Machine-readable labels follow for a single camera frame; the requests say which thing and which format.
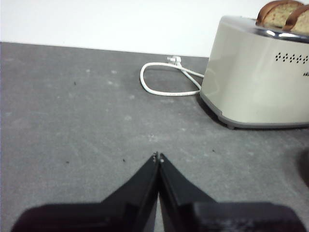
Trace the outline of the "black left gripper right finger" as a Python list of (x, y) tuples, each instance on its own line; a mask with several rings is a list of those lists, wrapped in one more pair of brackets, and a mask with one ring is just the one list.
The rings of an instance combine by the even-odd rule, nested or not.
[(159, 155), (159, 195), (168, 232), (304, 232), (295, 211), (270, 202), (217, 202)]

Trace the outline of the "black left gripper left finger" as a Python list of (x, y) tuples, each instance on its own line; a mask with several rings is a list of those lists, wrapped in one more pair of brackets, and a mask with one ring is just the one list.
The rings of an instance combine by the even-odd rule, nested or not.
[(154, 230), (158, 154), (99, 203), (56, 203), (26, 210), (14, 232), (148, 232)]

